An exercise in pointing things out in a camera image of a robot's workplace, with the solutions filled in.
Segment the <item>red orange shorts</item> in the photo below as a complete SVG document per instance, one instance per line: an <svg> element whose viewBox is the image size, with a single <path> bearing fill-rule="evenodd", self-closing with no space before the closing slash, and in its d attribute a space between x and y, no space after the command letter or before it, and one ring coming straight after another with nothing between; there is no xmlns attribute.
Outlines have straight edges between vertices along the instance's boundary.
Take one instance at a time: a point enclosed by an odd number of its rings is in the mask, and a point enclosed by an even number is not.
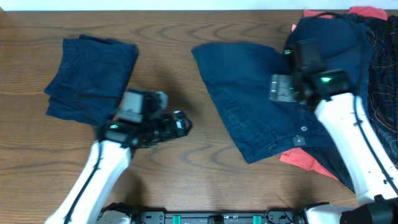
<svg viewBox="0 0 398 224"><path fill-rule="evenodd" d="M387 20L387 12L385 10L371 6L354 6L349 8L347 13ZM283 152L279 160L338 180L327 168L323 167L315 158L301 148L293 148Z"/></svg>

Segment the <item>navy shorts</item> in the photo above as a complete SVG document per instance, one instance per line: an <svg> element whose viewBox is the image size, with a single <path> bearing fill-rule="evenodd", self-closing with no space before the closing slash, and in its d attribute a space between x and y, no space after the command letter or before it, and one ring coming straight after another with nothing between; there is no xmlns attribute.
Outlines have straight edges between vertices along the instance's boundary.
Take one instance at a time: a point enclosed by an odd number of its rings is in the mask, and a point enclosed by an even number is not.
<svg viewBox="0 0 398 224"><path fill-rule="evenodd" d="M139 56L134 44L80 35L63 39L63 55L45 88L46 114L93 126L118 107Z"/></svg>
<svg viewBox="0 0 398 224"><path fill-rule="evenodd" d="M328 69L345 70L353 83L362 78L368 95L368 66L373 54L368 28L351 19L300 20L286 46L317 39ZM318 162L342 164L342 158L315 114L299 103L271 101L273 74L290 72L286 55L250 42L212 42L192 50L201 78L245 161L249 164L299 146Z"/></svg>

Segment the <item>folded navy shorts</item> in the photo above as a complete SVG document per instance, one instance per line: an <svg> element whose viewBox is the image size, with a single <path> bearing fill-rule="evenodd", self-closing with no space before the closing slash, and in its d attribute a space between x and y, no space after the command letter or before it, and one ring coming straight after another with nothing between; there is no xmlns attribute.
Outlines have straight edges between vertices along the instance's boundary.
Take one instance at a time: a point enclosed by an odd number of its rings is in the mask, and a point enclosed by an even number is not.
<svg viewBox="0 0 398 224"><path fill-rule="evenodd" d="M45 88L46 114L93 126L118 107L139 56L134 44L80 35L63 39L63 55Z"/></svg>

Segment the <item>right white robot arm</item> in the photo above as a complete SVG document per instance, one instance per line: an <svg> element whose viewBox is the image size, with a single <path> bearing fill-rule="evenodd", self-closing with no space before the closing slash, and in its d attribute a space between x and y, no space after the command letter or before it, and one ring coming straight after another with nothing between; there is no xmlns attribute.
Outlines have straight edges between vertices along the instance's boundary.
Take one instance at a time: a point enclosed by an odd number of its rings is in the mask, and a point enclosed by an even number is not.
<svg viewBox="0 0 398 224"><path fill-rule="evenodd" d="M359 205L397 198L397 169L344 70L271 76L272 101L308 105L328 131L351 177Z"/></svg>

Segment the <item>black patterned shorts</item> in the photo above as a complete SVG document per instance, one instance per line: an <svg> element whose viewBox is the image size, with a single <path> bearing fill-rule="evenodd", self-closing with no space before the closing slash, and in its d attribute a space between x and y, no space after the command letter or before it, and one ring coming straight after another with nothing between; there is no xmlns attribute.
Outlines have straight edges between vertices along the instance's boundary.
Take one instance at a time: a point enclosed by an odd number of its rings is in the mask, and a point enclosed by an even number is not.
<svg viewBox="0 0 398 224"><path fill-rule="evenodd" d="M327 69L345 70L354 85L363 78L363 106L387 155L397 164L397 17L303 18L285 46L306 39L318 41Z"/></svg>

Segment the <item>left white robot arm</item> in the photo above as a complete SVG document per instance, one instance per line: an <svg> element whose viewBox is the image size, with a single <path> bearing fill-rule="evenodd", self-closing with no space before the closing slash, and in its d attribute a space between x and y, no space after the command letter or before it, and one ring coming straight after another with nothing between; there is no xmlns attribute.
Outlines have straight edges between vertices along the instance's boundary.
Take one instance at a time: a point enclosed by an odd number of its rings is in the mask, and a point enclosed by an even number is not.
<svg viewBox="0 0 398 224"><path fill-rule="evenodd" d="M107 120L96 130L89 158L78 180L47 223L134 223L134 214L122 203L104 208L108 195L129 167L134 151L186 136L192 122L183 111L132 122Z"/></svg>

